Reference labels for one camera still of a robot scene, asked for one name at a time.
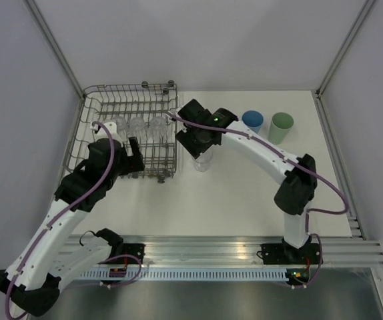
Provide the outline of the blue plastic cup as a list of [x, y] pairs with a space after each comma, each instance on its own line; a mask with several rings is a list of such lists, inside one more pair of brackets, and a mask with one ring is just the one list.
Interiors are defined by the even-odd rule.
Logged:
[[254, 133], [259, 133], [264, 123], [264, 116], [255, 110], [249, 110], [243, 113], [242, 122]]

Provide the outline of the green plastic cup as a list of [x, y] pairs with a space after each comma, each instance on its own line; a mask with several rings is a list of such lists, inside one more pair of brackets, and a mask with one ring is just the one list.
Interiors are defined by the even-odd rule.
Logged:
[[294, 126], [294, 118], [285, 112], [278, 112], [272, 116], [268, 140], [274, 145], [279, 145]]

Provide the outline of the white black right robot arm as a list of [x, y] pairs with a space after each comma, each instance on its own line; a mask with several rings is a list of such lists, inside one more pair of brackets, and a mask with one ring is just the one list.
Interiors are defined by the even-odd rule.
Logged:
[[214, 145], [227, 147], [255, 163], [279, 185], [274, 203], [284, 214], [284, 236], [276, 255], [263, 251], [266, 263], [317, 263], [320, 247], [308, 233], [307, 215], [318, 184], [312, 156], [283, 151], [255, 134], [231, 111], [219, 108], [211, 112], [195, 99], [169, 118], [183, 124], [175, 138], [194, 159]]

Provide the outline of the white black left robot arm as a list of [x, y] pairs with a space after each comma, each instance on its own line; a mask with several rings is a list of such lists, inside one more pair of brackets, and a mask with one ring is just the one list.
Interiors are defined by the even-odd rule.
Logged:
[[87, 217], [122, 175], [143, 171], [143, 157], [135, 137], [129, 138], [132, 154], [111, 137], [89, 144], [89, 156], [66, 175], [55, 192], [46, 218], [22, 254], [6, 269], [0, 269], [0, 292], [5, 294], [5, 315], [22, 319], [27, 314], [44, 315], [62, 291], [82, 273], [97, 264], [120, 263], [125, 275], [132, 262], [142, 259], [125, 249], [123, 238], [102, 229], [91, 241], [62, 260], [56, 257], [72, 231]]

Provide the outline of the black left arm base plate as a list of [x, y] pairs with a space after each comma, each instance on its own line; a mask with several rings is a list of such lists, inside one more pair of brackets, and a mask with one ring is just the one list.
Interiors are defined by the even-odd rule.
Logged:
[[132, 258], [134, 256], [139, 260], [140, 263], [143, 262], [145, 256], [145, 244], [143, 243], [124, 243], [121, 251], [121, 262], [127, 264], [138, 264], [138, 262]]

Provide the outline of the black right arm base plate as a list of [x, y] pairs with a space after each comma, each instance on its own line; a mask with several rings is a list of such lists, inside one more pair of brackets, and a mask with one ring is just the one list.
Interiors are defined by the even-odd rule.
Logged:
[[263, 243], [256, 255], [265, 265], [317, 265], [320, 261], [320, 246], [317, 243], [296, 249], [281, 243]]

